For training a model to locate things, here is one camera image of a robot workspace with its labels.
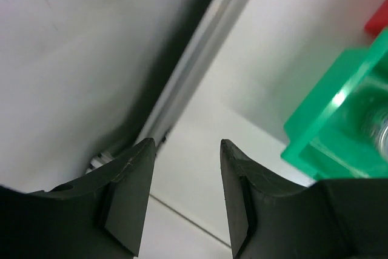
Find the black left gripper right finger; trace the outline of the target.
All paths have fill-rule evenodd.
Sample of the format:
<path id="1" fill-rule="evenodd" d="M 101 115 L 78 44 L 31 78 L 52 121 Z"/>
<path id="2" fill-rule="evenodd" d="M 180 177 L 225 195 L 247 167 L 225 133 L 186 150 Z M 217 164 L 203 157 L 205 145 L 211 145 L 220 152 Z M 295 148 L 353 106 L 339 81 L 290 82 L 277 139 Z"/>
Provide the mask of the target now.
<path id="1" fill-rule="evenodd" d="M 329 179 L 304 187 L 220 144 L 234 258 L 386 258 L 387 180 Z"/>

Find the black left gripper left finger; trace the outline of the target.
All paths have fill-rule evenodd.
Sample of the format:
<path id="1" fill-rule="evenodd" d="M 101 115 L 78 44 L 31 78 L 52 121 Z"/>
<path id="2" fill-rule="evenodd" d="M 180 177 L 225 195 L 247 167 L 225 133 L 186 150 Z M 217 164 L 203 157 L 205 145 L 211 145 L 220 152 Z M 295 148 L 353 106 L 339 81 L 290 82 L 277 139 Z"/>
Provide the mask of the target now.
<path id="1" fill-rule="evenodd" d="M 51 191 L 1 187 L 1 257 L 137 257 L 155 155 L 146 138 Z"/>

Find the clear jar of paper clips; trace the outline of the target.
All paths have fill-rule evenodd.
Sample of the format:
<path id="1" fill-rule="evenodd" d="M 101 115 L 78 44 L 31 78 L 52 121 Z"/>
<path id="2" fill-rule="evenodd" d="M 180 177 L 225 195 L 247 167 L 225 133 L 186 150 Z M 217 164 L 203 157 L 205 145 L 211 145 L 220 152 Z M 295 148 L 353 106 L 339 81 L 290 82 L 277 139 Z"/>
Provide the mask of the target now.
<path id="1" fill-rule="evenodd" d="M 357 132 L 387 161 L 387 90 L 363 85 L 356 88 L 352 97 Z"/>

